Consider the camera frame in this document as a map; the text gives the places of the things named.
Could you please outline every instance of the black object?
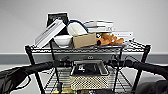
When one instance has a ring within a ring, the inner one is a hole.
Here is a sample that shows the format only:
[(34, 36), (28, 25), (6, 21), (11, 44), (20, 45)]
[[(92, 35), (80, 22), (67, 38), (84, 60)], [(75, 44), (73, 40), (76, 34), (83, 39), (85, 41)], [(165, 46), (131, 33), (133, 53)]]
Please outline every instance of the black object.
[(159, 74), (162, 75), (168, 81), (168, 66), (153, 65), (138, 61), (133, 62), (131, 60), (125, 60), (125, 61), (109, 60), (109, 62), (105, 64), (110, 65), (112, 67), (129, 67), (137, 70), (151, 72), (154, 74)]
[[(60, 19), (63, 21), (65, 25), (68, 24), (68, 16), (67, 13), (58, 13), (58, 14), (48, 14), (48, 20), (47, 20), (47, 26), (49, 26), (52, 22), (54, 22), (56, 19)], [(66, 27), (64, 27), (58, 35), (68, 35)]]
[(168, 94), (168, 81), (142, 83), (138, 86), (136, 94)]
[(75, 67), (73, 75), (101, 75), (98, 65), (95, 63), (78, 64)]
[[(13, 90), (22, 89), (26, 87), (30, 82), (30, 78), (29, 78), (29, 82), (25, 86), (23, 87), (17, 87), (17, 86), (21, 84), (21, 82), (23, 82), (27, 76), (33, 73), (41, 72), (43, 70), (49, 70), (53, 67), (60, 67), (62, 65), (66, 65), (66, 67), (68, 67), (67, 64), (62, 64), (62, 63), (66, 63), (66, 62), (60, 62), (56, 60), (56, 61), (49, 61), (45, 63), (33, 64), (30, 66), (15, 67), (12, 69), (1, 71), (0, 72), (0, 94), (10, 94), (10, 92)], [(63, 83), (61, 82), (58, 84), (59, 92), (62, 92), (62, 84)]]

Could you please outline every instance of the gray wall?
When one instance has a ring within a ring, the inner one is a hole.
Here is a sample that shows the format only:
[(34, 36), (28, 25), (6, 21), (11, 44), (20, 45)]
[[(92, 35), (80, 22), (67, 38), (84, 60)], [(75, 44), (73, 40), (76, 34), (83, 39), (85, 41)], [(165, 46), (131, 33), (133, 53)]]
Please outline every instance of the gray wall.
[[(125, 57), (129, 54), (123, 54), (122, 60), (125, 59)], [(51, 61), (52, 56), (51, 54), (34, 54), (34, 59), (36, 63), (41, 63), (45, 61)], [(61, 58), (69, 56), (70, 60), (82, 60), (82, 59), (88, 59), (89, 56), (92, 56), (93, 59), (102, 59), (104, 61), (110, 60), (111, 56), (110, 54), (58, 54), (55, 55), (57, 60), (60, 60)], [(138, 54), (132, 54), (134, 58), (141, 60), (142, 55)], [(147, 57), (146, 62), (152, 63), (152, 64), (168, 64), (168, 55), (163, 54), (149, 54)], [(28, 59), (28, 56), (26, 54), (0, 54), (0, 64), (30, 64), (30, 61)]]
[(24, 46), (45, 29), (47, 14), (69, 19), (114, 21), (117, 31), (134, 32), (151, 53), (168, 53), (167, 0), (0, 0), (0, 53), (25, 53)]

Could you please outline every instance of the wire shelf rack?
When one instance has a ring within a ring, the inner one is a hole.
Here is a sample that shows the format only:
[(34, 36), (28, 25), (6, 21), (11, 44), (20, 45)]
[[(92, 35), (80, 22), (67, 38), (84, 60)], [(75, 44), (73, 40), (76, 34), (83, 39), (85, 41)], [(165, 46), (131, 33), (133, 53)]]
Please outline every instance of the wire shelf rack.
[[(75, 49), (73, 46), (66, 49), (60, 49), (58, 47), (53, 48), (54, 53), (111, 53), (111, 52), (144, 52), (145, 45), (140, 44), (135, 41), (127, 41), (124, 43), (125, 46), (114, 45), (111, 48), (98, 48), (97, 46), (89, 46), (84, 48)], [(31, 46), (32, 53), (51, 53), (50, 48), (38, 48), (36, 46)]]
[[(108, 89), (113, 89), (114, 83), (115, 83), (115, 69), (108, 67), (108, 70), (110, 72), (109, 74), (109, 85)], [(58, 68), (59, 73), (59, 79), (60, 82), (63, 83), (64, 87), (70, 87), (70, 71), (71, 68)], [(46, 86), (44, 87), (44, 90), (46, 94), (52, 94), (54, 91), (57, 90), (57, 78), (55, 73), (53, 72), (49, 81), (47, 82)], [(124, 76), (122, 71), (119, 71), (116, 87), (115, 87), (115, 94), (126, 94), (127, 92), (130, 92), (132, 89), (132, 85), (127, 80), (127, 78)]]

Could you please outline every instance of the shelf post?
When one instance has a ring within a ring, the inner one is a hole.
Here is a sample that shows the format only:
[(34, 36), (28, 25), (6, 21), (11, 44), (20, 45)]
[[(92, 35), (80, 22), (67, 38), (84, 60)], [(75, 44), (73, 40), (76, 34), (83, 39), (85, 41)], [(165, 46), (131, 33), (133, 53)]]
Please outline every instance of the shelf post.
[[(141, 59), (141, 62), (142, 63), (145, 63), (146, 61), (146, 58), (148, 56), (148, 53), (150, 51), (150, 45), (146, 45), (145, 48), (144, 48), (144, 53), (143, 53), (143, 56), (142, 56), (142, 59)], [(138, 70), (137, 72), (137, 75), (136, 75), (136, 78), (135, 78), (135, 81), (134, 81), (134, 85), (133, 85), (133, 88), (132, 88), (132, 93), (135, 94), (135, 90), (136, 90), (136, 87), (138, 85), (138, 82), (139, 82), (139, 79), (140, 79), (140, 76), (141, 76), (141, 73), (142, 73), (142, 70)]]
[[(29, 60), (30, 60), (31, 64), (34, 65), (35, 61), (34, 61), (34, 58), (33, 58), (33, 55), (32, 55), (31, 47), (30, 46), (25, 46), (25, 50), (26, 50), (26, 53), (29, 57)], [(38, 86), (40, 88), (41, 94), (45, 94), (45, 91), (43, 89), (43, 86), (42, 86), (42, 83), (41, 83), (40, 76), (39, 76), (38, 72), (35, 73), (35, 77), (36, 77), (36, 80), (38, 82)]]
[[(120, 49), (120, 54), (118, 56), (118, 60), (117, 62), (119, 63), (119, 61), (121, 60), (121, 56), (122, 56), (122, 50), (123, 48)], [(117, 84), (117, 79), (118, 79), (118, 72), (119, 72), (119, 66), (117, 66), (117, 69), (116, 69), (116, 75), (115, 75), (115, 81), (114, 81), (114, 87), (113, 87), (113, 92), (115, 92), (115, 87), (116, 87), (116, 84)]]

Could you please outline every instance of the shelf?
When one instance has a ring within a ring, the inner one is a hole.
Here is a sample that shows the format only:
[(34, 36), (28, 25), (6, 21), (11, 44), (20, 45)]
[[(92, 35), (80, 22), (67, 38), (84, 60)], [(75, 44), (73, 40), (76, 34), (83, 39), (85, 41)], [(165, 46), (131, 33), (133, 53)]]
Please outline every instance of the shelf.
[[(114, 83), (115, 83), (116, 71), (111, 67), (108, 67), (108, 70), (110, 72), (108, 89), (113, 89)], [(71, 71), (71, 68), (58, 68), (59, 79), (60, 79), (60, 82), (63, 82), (63, 87), (70, 87), (70, 78), (69, 78), (70, 71)], [(126, 79), (123, 73), (119, 71), (117, 82), (116, 82), (115, 93), (124, 94), (124, 93), (130, 92), (131, 89), (132, 89), (132, 85), (129, 83), (129, 81)], [(51, 94), (52, 92), (57, 90), (57, 78), (56, 78), (55, 72), (52, 73), (48, 83), (44, 87), (44, 90), (46, 94)]]
[[(140, 44), (135, 41), (128, 41), (123, 45), (114, 45), (113, 47), (104, 47), (101, 48), (98, 46), (89, 46), (84, 48), (74, 49), (73, 47), (69, 47), (66, 49), (60, 49), (58, 47), (53, 47), (54, 53), (111, 53), (111, 52), (144, 52), (145, 45)], [(32, 53), (51, 53), (51, 49), (48, 48), (41, 48), (30, 46)]]

